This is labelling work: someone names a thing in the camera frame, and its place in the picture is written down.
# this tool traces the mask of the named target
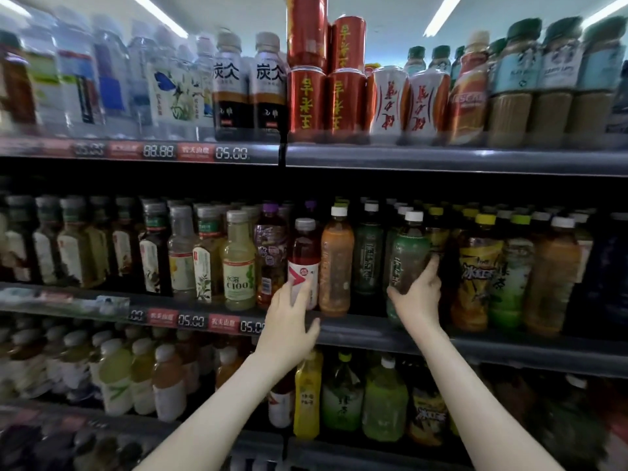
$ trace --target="ceiling light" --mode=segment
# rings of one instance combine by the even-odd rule
[[[164,25],[168,26],[169,29],[174,31],[177,36],[181,38],[187,38],[188,33],[182,27],[180,27],[174,20],[166,15],[163,11],[161,11],[157,5],[155,5],[151,0],[135,0],[139,3],[146,11],[148,11],[151,15],[157,18],[159,21],[164,23]]]
[[[31,14],[28,11],[26,11],[23,7],[21,7],[20,5],[18,5],[14,1],[11,1],[11,0],[0,0],[0,5],[4,6],[5,8],[9,8],[10,10],[14,11],[18,15],[22,15],[22,16],[25,16],[27,18],[31,17]]]
[[[436,33],[443,27],[453,9],[458,6],[460,0],[443,0],[440,8],[429,22],[423,36],[436,36]]]
[[[615,11],[623,8],[626,5],[628,5],[628,0],[615,0],[610,5],[605,6],[597,13],[585,19],[585,21],[582,22],[582,27],[586,28],[588,26],[591,26],[593,23],[597,23],[601,19],[606,18],[608,15],[612,15],[613,13],[615,13]]]

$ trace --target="wanglaoji can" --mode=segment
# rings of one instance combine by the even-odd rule
[[[366,76],[353,68],[341,68],[327,76],[328,132],[332,142],[360,142],[364,128]]]
[[[327,0],[286,0],[288,64],[327,69]]]
[[[366,22],[359,16],[341,16],[332,24],[332,72],[353,68],[364,72]]]
[[[432,145],[444,141],[451,76],[437,68],[410,77],[410,112],[406,141]]]
[[[366,81],[364,130],[372,144],[401,140],[408,112],[408,75],[397,66],[374,70]]]
[[[316,66],[297,66],[288,73],[288,141],[323,141],[325,80]]]

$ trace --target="blue label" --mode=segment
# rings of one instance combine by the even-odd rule
[[[535,89],[540,70],[541,53],[536,46],[508,54],[497,64],[493,94]]]
[[[619,84],[626,47],[623,45],[585,54],[578,75],[578,91],[614,91]]]

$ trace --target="bottle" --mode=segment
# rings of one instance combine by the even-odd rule
[[[223,250],[222,273],[225,305],[232,311],[244,311],[255,305],[255,254],[257,248],[249,236],[246,212],[227,212],[228,239]]]
[[[100,353],[100,346],[112,338],[113,333],[110,330],[101,330],[92,335],[92,352],[89,354],[89,375],[94,386],[94,398],[99,401],[102,401],[102,384],[100,383],[102,354]]]
[[[170,209],[172,236],[168,240],[170,279],[175,299],[191,301],[196,297],[192,251],[199,237],[194,234],[192,209],[188,205]]]
[[[353,288],[358,294],[375,294],[381,289],[384,229],[378,212],[378,203],[366,202],[362,220],[356,228]]]
[[[445,44],[435,47],[432,50],[432,60],[429,62],[428,68],[436,68],[451,75],[450,54],[451,48]]]
[[[56,20],[40,10],[29,8],[28,12],[28,26],[20,30],[20,41],[33,90],[38,131],[41,135],[68,135],[57,50],[51,31]]]
[[[65,350],[63,337],[66,334],[67,327],[65,325],[51,327],[46,331],[47,343],[43,347],[43,355],[46,359],[46,377],[50,383],[50,391],[55,395],[63,396],[68,391],[61,374],[61,354]]]
[[[297,438],[313,440],[320,432],[322,375],[323,356],[314,349],[299,364],[294,376],[296,397],[293,432]]]
[[[378,442],[396,442],[406,428],[408,389],[394,366],[394,357],[385,355],[366,375],[362,431]]]
[[[230,345],[220,349],[219,355],[220,367],[216,372],[216,390],[222,387],[244,362],[244,359],[238,355],[237,348]]]
[[[332,219],[321,238],[318,305],[326,316],[344,316],[351,303],[351,260],[354,235],[347,221],[347,207],[333,206]]]
[[[181,358],[177,356],[175,346],[166,343],[157,347],[155,359],[153,392],[157,418],[174,421],[185,412],[187,406]]]
[[[37,265],[37,254],[33,232],[33,197],[9,195],[9,224],[5,233],[7,241],[7,264],[13,269],[15,280],[20,283],[41,283],[42,276]]]
[[[361,422],[364,382],[350,366],[350,352],[339,352],[338,358],[340,364],[323,382],[321,417],[327,428],[357,431]]]
[[[198,57],[196,70],[199,74],[201,95],[194,96],[194,112],[199,141],[216,139],[214,129],[214,43],[209,33],[202,32],[196,38]]]
[[[611,16],[589,26],[582,44],[577,94],[567,120],[567,143],[575,148],[595,148],[602,143],[606,122],[619,85],[626,46],[621,38],[626,18]]]
[[[294,221],[294,230],[294,239],[288,248],[288,276],[293,279],[291,302],[294,304],[302,284],[310,277],[310,299],[305,309],[311,311],[318,303],[320,238],[316,221],[312,218],[297,218]]]
[[[57,237],[61,266],[68,285],[91,289],[99,284],[87,226],[85,200],[69,197],[61,200],[63,230]]]
[[[405,224],[392,246],[389,284],[406,294],[430,258],[431,243],[425,236],[423,212],[406,212]],[[401,325],[390,298],[386,299],[386,312],[393,324]]]
[[[395,238],[397,237],[397,233],[404,224],[404,219],[406,217],[406,212],[411,212],[414,208],[412,206],[408,206],[407,204],[396,203],[395,204],[395,212],[394,217],[391,219],[391,222],[388,226],[388,231],[386,232],[386,251],[384,254],[384,272],[382,273],[382,291],[386,293],[386,288],[389,284],[389,277],[391,275],[391,256],[393,251],[393,244]]]
[[[177,330],[177,354],[185,371],[185,392],[190,395],[200,387],[199,345],[191,330]]]
[[[214,124],[218,140],[246,137],[253,126],[247,78],[249,67],[241,58],[242,42],[237,34],[218,33],[214,60]]]
[[[121,289],[144,292],[144,274],[135,215],[136,201],[132,197],[116,197],[115,204],[118,220],[114,227],[113,240]]]
[[[558,335],[563,328],[581,256],[573,218],[554,217],[551,226],[550,234],[536,246],[523,306],[528,330],[547,336]]]
[[[138,121],[142,139],[155,139],[151,101],[148,93],[146,65],[158,52],[153,39],[154,29],[148,23],[139,20],[131,22],[131,41],[129,43],[129,63],[131,70],[130,91],[133,117]]]
[[[290,427],[294,420],[294,373],[288,372],[268,393],[268,421],[275,428]]]
[[[562,18],[545,30],[538,93],[530,109],[530,146],[559,148],[563,143],[584,54],[581,35],[580,16]]]
[[[131,112],[129,50],[122,42],[122,29],[105,14],[93,15],[92,27],[105,133],[110,139],[137,139],[138,123]]]
[[[461,68],[449,96],[450,145],[477,144],[482,139],[487,112],[487,60],[489,32],[475,31],[469,37]],[[467,99],[474,99],[473,106]]]
[[[54,15],[57,25],[52,35],[57,47],[68,132],[72,137],[101,138],[103,119],[89,21],[65,6],[55,8]]]
[[[256,299],[261,308],[270,306],[272,295],[286,282],[288,227],[277,215],[278,210],[277,203],[265,203],[262,217],[255,225]]]
[[[18,25],[13,18],[0,18],[0,68],[2,69],[2,110],[9,113],[10,129],[22,134],[36,134],[35,101],[28,78],[25,54],[20,46]]]
[[[414,46],[408,50],[408,62],[403,67],[403,70],[408,73],[408,77],[414,73],[425,71],[425,48],[422,46]]]
[[[534,264],[534,244],[529,239],[530,217],[513,215],[498,268],[491,279],[489,320],[501,329],[521,325],[523,295]]]
[[[122,340],[111,339],[100,346],[100,387],[105,413],[111,416],[123,415],[133,408],[131,396],[130,351],[122,346]]]
[[[89,373],[92,348],[84,330],[66,334],[63,344],[65,351],[61,354],[61,374],[68,388],[67,399],[70,403],[79,403],[93,395]]]
[[[285,135],[288,122],[286,72],[279,59],[279,37],[259,32],[255,35],[255,49],[255,76],[251,76],[255,137],[279,140]]]
[[[487,125],[487,144],[491,148],[517,148],[523,144],[541,70],[540,35],[540,18],[523,19],[508,29],[508,42],[499,57],[491,92]]]
[[[155,364],[153,341],[145,337],[133,342],[131,362],[131,396],[138,415],[155,412],[153,395],[153,368]]]
[[[489,290],[504,242],[495,238],[495,215],[481,213],[476,227],[458,238],[460,247],[460,285],[451,307],[456,327],[469,332],[485,330],[489,317]]]
[[[54,286],[63,277],[57,244],[57,236],[61,231],[61,206],[58,197],[46,195],[37,197],[35,202],[37,203],[37,218],[40,222],[39,228],[33,233],[37,264],[44,285]]]
[[[453,89],[454,84],[456,84],[456,81],[458,80],[458,78],[460,76],[460,68],[462,67],[462,63],[461,63],[460,59],[462,58],[463,54],[465,54],[465,47],[464,46],[457,47],[456,48],[456,58],[451,63],[451,86],[450,86],[450,90]]]
[[[199,242],[194,246],[194,277],[197,300],[210,304],[224,301],[222,252],[226,238],[220,229],[220,210],[216,206],[200,206]]]
[[[172,296],[168,260],[168,207],[163,202],[146,203],[144,215],[146,230],[139,234],[139,253],[142,257],[146,292]]]
[[[447,406],[423,359],[401,363],[411,394],[408,436],[423,446],[442,446],[447,432]]]
[[[154,37],[159,49],[147,67],[154,132],[163,140],[196,140],[190,66],[177,58],[174,33],[165,25]]]
[[[111,203],[109,197],[98,196],[89,197],[89,203],[92,207],[92,222],[87,228],[87,234],[94,253],[94,263],[96,270],[100,271],[99,277],[104,277],[105,282],[111,284],[117,277],[117,261],[111,227]]]

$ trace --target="white label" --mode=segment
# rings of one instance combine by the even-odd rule
[[[192,253],[170,253],[168,257],[173,291],[193,291],[195,286]]]
[[[183,370],[185,372],[185,393],[189,395],[197,391],[200,387],[199,363],[194,360],[194,362],[184,364]]]
[[[79,240],[71,236],[60,236],[57,238],[57,244],[59,245],[59,254],[61,255],[61,263],[67,272],[70,279],[74,280],[84,286],[85,280],[83,278],[83,269],[80,263],[80,250]]]
[[[102,391],[105,412],[108,415],[120,416],[133,408],[130,377],[110,384],[100,381],[100,390]]]
[[[133,396],[133,408],[135,409],[135,413],[148,415],[155,411],[152,380],[131,382],[131,396]]]
[[[591,240],[578,240],[580,245],[580,265],[578,266],[578,275],[576,276],[576,283],[582,282],[582,277],[585,275],[586,263],[588,257],[591,254],[591,248],[593,247],[593,241]]]
[[[142,255],[142,268],[144,268],[144,285],[147,292],[161,291],[159,283],[159,261],[157,257],[157,245],[152,241],[139,242],[139,252]]]
[[[118,265],[118,276],[122,276],[133,267],[131,257],[131,239],[129,233],[114,231],[115,261]]]
[[[268,394],[268,420],[277,428],[286,428],[292,425],[294,419],[294,390],[290,393]]]
[[[153,385],[157,418],[161,421],[174,421],[179,418],[187,405],[183,380],[172,387],[157,388]]]
[[[89,364],[87,360],[80,362],[61,362],[63,383],[70,390],[86,388],[89,385]]]
[[[212,302],[212,255],[205,249],[196,247],[194,256],[194,278],[197,285],[197,299]]]
[[[50,390],[46,359],[41,354],[27,360],[12,360],[11,378],[20,398],[37,398]]]
[[[6,232],[6,240],[9,244],[10,259],[15,279],[24,283],[31,281],[31,270],[25,268],[26,264],[26,244],[21,234],[15,231]]]
[[[33,241],[35,242],[35,252],[37,254],[37,263],[40,265],[42,281],[45,285],[53,285],[57,282],[55,274],[55,263],[52,260],[52,248],[50,239],[42,233],[33,233]]]
[[[214,370],[214,346],[205,345],[199,350],[199,373],[209,375]]]
[[[292,304],[296,300],[296,296],[301,290],[301,285],[305,282],[308,276],[312,278],[312,288],[310,291],[310,300],[308,301],[308,305],[306,306],[306,310],[311,311],[316,307],[318,301],[318,266],[319,262],[316,264],[309,265],[300,265],[295,264],[293,262],[288,261],[288,277],[291,277],[294,280],[294,284],[292,286]]]

